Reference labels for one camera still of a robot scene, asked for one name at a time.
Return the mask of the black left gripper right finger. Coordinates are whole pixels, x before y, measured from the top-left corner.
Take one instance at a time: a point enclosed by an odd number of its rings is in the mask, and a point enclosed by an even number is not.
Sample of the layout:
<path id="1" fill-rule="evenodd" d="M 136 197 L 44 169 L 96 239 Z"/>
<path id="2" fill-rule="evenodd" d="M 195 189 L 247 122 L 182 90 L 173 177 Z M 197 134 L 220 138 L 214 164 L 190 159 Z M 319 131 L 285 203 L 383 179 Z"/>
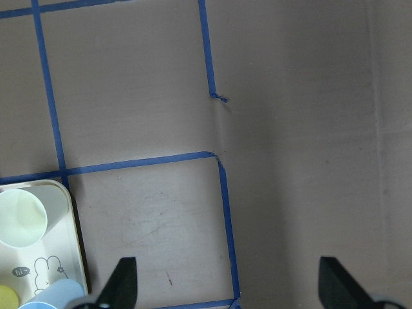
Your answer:
<path id="1" fill-rule="evenodd" d="M 323 308 L 371 308 L 374 300 L 336 257 L 319 260 L 318 296 Z"/>

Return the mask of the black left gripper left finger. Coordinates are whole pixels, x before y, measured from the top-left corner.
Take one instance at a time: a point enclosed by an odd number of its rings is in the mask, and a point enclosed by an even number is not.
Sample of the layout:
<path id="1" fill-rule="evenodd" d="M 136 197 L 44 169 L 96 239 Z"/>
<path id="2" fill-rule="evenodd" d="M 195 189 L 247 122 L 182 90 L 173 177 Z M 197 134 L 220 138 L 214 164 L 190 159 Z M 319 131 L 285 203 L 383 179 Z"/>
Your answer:
<path id="1" fill-rule="evenodd" d="M 95 301 L 97 308 L 134 308 L 138 295 L 135 257 L 122 257 Z"/>

